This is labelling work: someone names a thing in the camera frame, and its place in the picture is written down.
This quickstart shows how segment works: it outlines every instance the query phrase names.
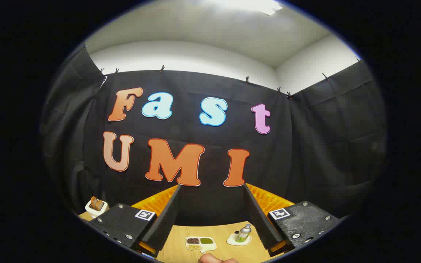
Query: ceiling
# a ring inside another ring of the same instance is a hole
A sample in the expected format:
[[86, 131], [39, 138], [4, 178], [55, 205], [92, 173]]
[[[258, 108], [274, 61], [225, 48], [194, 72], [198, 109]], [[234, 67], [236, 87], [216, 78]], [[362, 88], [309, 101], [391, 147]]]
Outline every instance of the ceiling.
[[94, 53], [130, 42], [187, 41], [224, 48], [276, 68], [328, 35], [329, 30], [286, 6], [267, 16], [212, 0], [157, 0], [113, 20], [86, 44]]

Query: small bottle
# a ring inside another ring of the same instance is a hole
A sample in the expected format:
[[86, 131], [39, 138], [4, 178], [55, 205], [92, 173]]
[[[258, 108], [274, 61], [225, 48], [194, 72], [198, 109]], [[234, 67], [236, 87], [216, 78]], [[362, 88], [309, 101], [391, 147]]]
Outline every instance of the small bottle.
[[250, 224], [247, 224], [246, 226], [244, 226], [244, 228], [241, 228], [238, 232], [237, 237], [235, 238], [235, 241], [244, 242], [248, 238], [249, 233], [251, 232], [251, 228], [249, 228], [250, 226]]

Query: foam letter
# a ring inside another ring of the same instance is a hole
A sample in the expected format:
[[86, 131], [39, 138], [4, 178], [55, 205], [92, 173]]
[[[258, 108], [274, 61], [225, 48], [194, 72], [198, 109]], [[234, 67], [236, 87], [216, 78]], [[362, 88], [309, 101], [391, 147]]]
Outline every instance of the foam letter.
[[249, 156], [249, 151], [242, 149], [232, 149], [228, 151], [228, 156], [230, 156], [230, 169], [228, 170], [227, 180], [224, 181], [224, 186], [242, 186], [244, 184], [244, 162]]
[[142, 88], [130, 88], [124, 89], [117, 92], [117, 100], [115, 101], [115, 106], [113, 106], [113, 111], [108, 120], [110, 122], [122, 121], [126, 118], [126, 115], [123, 112], [124, 107], [126, 110], [130, 110], [134, 104], [134, 95], [136, 97], [142, 96]]
[[225, 111], [228, 108], [225, 100], [208, 97], [202, 100], [201, 108], [205, 112], [199, 114], [202, 124], [220, 126], [225, 122]]
[[187, 144], [175, 159], [167, 141], [150, 139], [148, 144], [152, 149], [152, 153], [149, 172], [145, 174], [147, 179], [162, 181], [163, 176], [160, 174], [160, 167], [162, 167], [165, 178], [169, 183], [173, 181], [181, 170], [182, 172], [177, 179], [177, 183], [187, 186], [201, 185], [201, 181], [197, 178], [197, 171], [199, 159], [204, 153], [204, 147], [199, 144]]
[[105, 163], [115, 171], [122, 172], [128, 168], [129, 165], [129, 147], [134, 142], [134, 138], [129, 135], [121, 135], [121, 160], [118, 163], [113, 159], [113, 142], [117, 139], [115, 133], [106, 131], [103, 133], [103, 159]]
[[260, 134], [268, 134], [270, 132], [270, 127], [266, 126], [266, 117], [270, 116], [270, 112], [266, 110], [266, 105], [258, 104], [252, 107], [251, 111], [255, 113], [254, 128], [256, 128]]
[[142, 115], [152, 118], [157, 116], [161, 120], [170, 118], [172, 112], [170, 108], [172, 107], [173, 96], [166, 92], [157, 92], [149, 96], [148, 100], [150, 103], [146, 103], [142, 107]]

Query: seeds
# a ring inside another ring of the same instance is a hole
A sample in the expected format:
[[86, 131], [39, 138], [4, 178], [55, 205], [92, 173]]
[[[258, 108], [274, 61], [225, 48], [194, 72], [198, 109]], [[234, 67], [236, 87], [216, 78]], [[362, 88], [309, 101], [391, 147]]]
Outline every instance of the seeds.
[[191, 250], [201, 250], [201, 246], [199, 246], [199, 245], [189, 245], [187, 248], [189, 248]]
[[188, 244], [199, 244], [199, 240], [197, 240], [197, 238], [188, 238], [187, 243]]
[[210, 238], [201, 238], [201, 244], [213, 244], [212, 239]]

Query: table surface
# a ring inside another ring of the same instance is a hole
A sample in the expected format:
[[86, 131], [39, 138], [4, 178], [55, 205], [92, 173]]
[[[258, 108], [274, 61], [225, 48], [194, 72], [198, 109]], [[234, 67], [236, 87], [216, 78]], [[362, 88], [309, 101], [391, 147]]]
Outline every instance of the table surface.
[[[87, 213], [79, 215], [86, 220], [92, 220]], [[197, 263], [202, 256], [200, 251], [188, 250], [185, 246], [185, 238], [188, 236], [209, 236], [214, 238], [217, 249], [207, 251], [216, 258], [227, 260], [236, 259], [239, 263], [260, 263], [277, 256], [269, 256], [269, 253], [262, 245], [254, 226], [251, 226], [251, 242], [246, 246], [233, 246], [227, 244], [228, 237], [240, 230], [247, 221], [221, 226], [173, 226], [162, 251], [159, 251], [157, 259], [164, 263]]]

